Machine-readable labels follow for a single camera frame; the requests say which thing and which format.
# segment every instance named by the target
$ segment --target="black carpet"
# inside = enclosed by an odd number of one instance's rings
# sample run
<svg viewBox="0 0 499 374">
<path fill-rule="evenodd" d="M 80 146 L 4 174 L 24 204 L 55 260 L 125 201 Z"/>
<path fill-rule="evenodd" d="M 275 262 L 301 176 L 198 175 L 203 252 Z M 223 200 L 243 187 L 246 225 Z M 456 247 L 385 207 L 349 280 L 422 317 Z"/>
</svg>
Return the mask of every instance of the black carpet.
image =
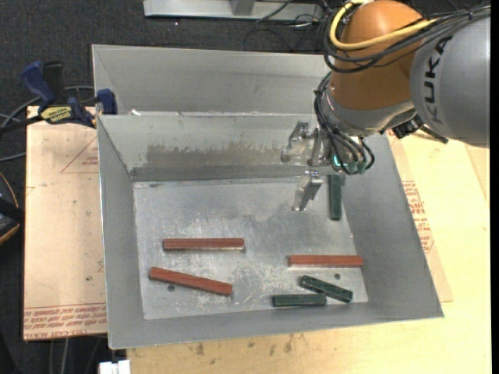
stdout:
<svg viewBox="0 0 499 374">
<path fill-rule="evenodd" d="M 452 1 L 464 8 L 482 0 Z M 341 2 L 331 0 L 332 5 Z M 452 10 L 446 0 L 413 3 L 426 14 Z M 322 54 L 316 26 L 294 29 L 271 21 L 255 24 L 226 19 L 146 19 L 143 0 L 0 0 L 0 113 L 9 114 L 33 97 L 19 74 L 36 60 L 61 61 L 68 86 L 92 85 L 92 44 Z M 23 130 L 0 139 L 0 159 L 25 149 Z M 0 161 L 0 172 L 23 206 L 24 159 Z M 23 373 L 50 372 L 51 360 L 53 372 L 60 372 L 65 340 L 52 345 L 22 341 L 22 288 L 21 232 L 0 246 L 0 334 L 5 341 L 0 338 L 0 374 L 11 373 L 15 366 Z M 96 362 L 112 359 L 106 344 L 105 339 L 96 337 L 71 339 L 65 372 L 84 372 L 91 357 Z M 94 372 L 92 364 L 89 372 Z"/>
</svg>

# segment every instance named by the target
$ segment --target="clamp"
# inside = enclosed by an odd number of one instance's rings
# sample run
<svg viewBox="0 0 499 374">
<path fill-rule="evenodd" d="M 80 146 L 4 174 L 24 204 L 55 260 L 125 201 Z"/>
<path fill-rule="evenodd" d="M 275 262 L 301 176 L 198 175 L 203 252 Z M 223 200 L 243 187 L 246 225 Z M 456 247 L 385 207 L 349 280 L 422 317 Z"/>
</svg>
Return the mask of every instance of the clamp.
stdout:
<svg viewBox="0 0 499 374">
<path fill-rule="evenodd" d="M 63 90 L 62 66 L 58 63 L 49 63 L 43 66 L 55 78 L 52 83 L 58 85 L 58 93 Z M 43 104 L 38 108 L 37 120 L 45 120 L 52 125 L 62 123 L 77 123 L 84 126 L 95 127 L 95 115 L 88 112 L 84 106 L 80 105 L 75 97 L 69 97 L 66 104 L 55 104 L 58 93 L 52 91 L 49 82 L 42 74 L 42 64 L 35 61 L 29 64 L 20 75 L 21 80 L 27 89 L 39 97 Z M 98 103 L 96 115 L 117 113 L 117 105 L 114 94 L 109 89 L 102 89 L 97 92 L 94 102 Z"/>
</svg>

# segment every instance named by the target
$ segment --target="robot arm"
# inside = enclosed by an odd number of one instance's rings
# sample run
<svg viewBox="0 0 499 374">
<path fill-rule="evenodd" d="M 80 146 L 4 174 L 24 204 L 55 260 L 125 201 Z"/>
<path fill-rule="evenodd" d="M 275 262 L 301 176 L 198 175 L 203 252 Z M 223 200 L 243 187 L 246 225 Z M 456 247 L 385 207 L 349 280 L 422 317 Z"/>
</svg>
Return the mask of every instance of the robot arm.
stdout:
<svg viewBox="0 0 499 374">
<path fill-rule="evenodd" d="M 347 175 L 371 168 L 365 138 L 388 129 L 488 146 L 490 5 L 425 19 L 401 2 L 349 0 L 324 45 L 331 73 L 316 90 L 319 126 L 300 122 L 281 155 L 289 162 L 309 154 L 294 210 L 313 199 L 319 168 Z"/>
</svg>

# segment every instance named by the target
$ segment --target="yellow label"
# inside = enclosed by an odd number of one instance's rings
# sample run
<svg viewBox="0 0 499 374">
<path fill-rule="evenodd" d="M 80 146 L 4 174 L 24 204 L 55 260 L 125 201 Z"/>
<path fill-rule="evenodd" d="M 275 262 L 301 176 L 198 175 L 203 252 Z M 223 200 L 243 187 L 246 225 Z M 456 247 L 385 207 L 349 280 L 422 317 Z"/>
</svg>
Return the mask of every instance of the yellow label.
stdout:
<svg viewBox="0 0 499 374">
<path fill-rule="evenodd" d="M 62 119 L 71 118 L 71 107 L 48 107 L 40 116 L 50 122 L 58 122 Z"/>
</svg>

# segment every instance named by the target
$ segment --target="red wooden stick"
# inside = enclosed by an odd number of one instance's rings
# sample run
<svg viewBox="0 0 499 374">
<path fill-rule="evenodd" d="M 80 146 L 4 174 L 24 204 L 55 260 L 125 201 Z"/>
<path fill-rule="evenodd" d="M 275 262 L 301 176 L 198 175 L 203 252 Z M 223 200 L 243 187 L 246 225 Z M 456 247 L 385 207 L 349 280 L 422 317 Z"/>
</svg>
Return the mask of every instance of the red wooden stick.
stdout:
<svg viewBox="0 0 499 374">
<path fill-rule="evenodd" d="M 190 274 L 161 269 L 159 267 L 150 268 L 149 278 L 151 280 L 194 288 L 224 296 L 230 296 L 232 293 L 232 284 L 222 283 L 221 281 L 211 280 L 209 278 L 191 276 Z"/>
<path fill-rule="evenodd" d="M 288 266 L 361 267 L 364 261 L 358 255 L 291 255 Z"/>
<path fill-rule="evenodd" d="M 165 238 L 165 251 L 244 249 L 244 238 Z"/>
</svg>

